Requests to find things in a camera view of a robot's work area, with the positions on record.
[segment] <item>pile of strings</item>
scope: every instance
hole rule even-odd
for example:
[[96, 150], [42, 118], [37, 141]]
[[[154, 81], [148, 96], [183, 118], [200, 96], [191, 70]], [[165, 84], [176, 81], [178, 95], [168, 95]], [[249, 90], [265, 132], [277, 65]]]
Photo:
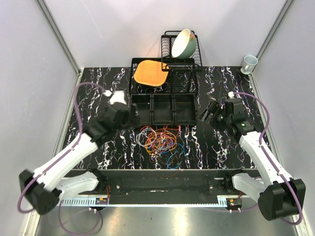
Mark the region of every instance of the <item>pile of strings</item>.
[[[159, 161], [162, 164], [167, 165], [170, 169], [176, 169], [181, 164], [176, 155], [179, 153], [176, 149], [177, 145], [181, 146], [185, 153], [184, 147], [177, 143], [177, 137], [180, 134], [180, 130], [180, 126], [178, 126], [177, 129], [165, 126], [162, 129], [157, 130], [153, 130], [150, 126], [144, 126], [136, 136], [136, 142], [146, 149], [151, 156], [151, 162]], [[168, 152], [170, 152], [171, 155], [166, 162], [163, 162], [161, 160], [161, 155]], [[175, 160], [177, 161], [178, 166], [171, 167]]]

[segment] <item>reflective surface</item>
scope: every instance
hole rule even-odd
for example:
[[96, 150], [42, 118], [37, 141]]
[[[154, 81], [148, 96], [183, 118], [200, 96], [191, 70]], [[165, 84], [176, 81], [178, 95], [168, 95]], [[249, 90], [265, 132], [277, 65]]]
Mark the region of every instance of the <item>reflective surface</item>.
[[[252, 206], [249, 199], [244, 200], [244, 208]], [[78, 207], [63, 207], [62, 219], [70, 222], [65, 226], [76, 233], [91, 229], [97, 221], [96, 215], [81, 211]], [[221, 213], [205, 208], [157, 208], [157, 207], [108, 207], [102, 212], [103, 225], [100, 224], [97, 236], [295, 236], [295, 228], [282, 220], [266, 221], [255, 208], [248, 212]], [[58, 224], [58, 208], [41, 217], [37, 236], [65, 236]]]

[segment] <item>black marble tabletop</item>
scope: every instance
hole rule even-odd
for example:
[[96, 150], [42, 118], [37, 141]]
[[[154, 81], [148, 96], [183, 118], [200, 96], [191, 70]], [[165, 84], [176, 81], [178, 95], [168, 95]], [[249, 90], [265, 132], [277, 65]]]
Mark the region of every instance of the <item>black marble tabletop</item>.
[[[112, 91], [128, 92], [129, 78], [129, 67], [85, 68], [81, 82], [94, 82]], [[224, 96], [229, 91], [253, 93], [248, 76], [243, 75], [236, 66], [204, 67], [202, 72], [197, 73], [197, 78], [199, 113], [207, 107], [210, 99], [216, 99], [222, 104]], [[100, 90], [90, 86], [80, 87], [77, 99], [83, 123], [101, 114], [108, 102], [108, 98]], [[262, 130], [263, 123], [257, 103], [246, 97], [243, 101], [249, 118]], [[135, 141], [138, 132], [138, 129], [117, 132], [113, 140], [82, 160], [75, 169], [167, 169], [163, 163], [167, 161], [169, 155], [165, 154], [160, 159], [149, 156]], [[63, 147], [66, 147], [77, 134], [77, 122], [73, 111]], [[218, 132], [201, 121], [198, 121], [196, 126], [181, 126], [177, 142], [185, 148], [185, 154], [181, 150], [178, 157], [181, 162], [180, 169], [255, 168], [246, 152], [230, 139], [226, 132]]]

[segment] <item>mug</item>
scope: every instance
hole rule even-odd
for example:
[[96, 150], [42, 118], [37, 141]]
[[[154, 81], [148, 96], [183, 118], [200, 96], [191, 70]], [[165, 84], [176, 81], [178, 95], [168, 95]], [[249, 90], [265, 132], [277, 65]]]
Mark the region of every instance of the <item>mug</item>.
[[255, 56], [247, 55], [244, 57], [244, 61], [242, 64], [241, 72], [245, 75], [249, 75], [254, 70], [255, 66], [258, 63], [258, 59]]
[[172, 47], [172, 57], [178, 59], [189, 58], [197, 48], [197, 39], [193, 32], [184, 29], [176, 37]]

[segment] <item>black tray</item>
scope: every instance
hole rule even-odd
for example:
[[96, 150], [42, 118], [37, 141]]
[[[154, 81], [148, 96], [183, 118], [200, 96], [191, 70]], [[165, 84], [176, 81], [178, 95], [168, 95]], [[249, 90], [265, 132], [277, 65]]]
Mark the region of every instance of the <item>black tray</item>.
[[197, 48], [194, 54], [186, 59], [176, 59], [172, 57], [172, 46], [180, 32], [180, 30], [170, 30], [166, 31], [164, 35], [161, 36], [162, 71], [202, 71], [199, 41], [198, 36], [194, 33], [194, 31], [191, 31], [196, 36], [197, 40]]
[[138, 84], [134, 79], [134, 73], [140, 62], [144, 60], [161, 61], [161, 58], [133, 58], [131, 61], [131, 72], [129, 80], [129, 93], [173, 93], [193, 92], [198, 94], [197, 75], [194, 71], [169, 72], [165, 83], [160, 87], [152, 87]]
[[194, 93], [139, 93], [130, 99], [137, 105], [141, 125], [197, 124]]

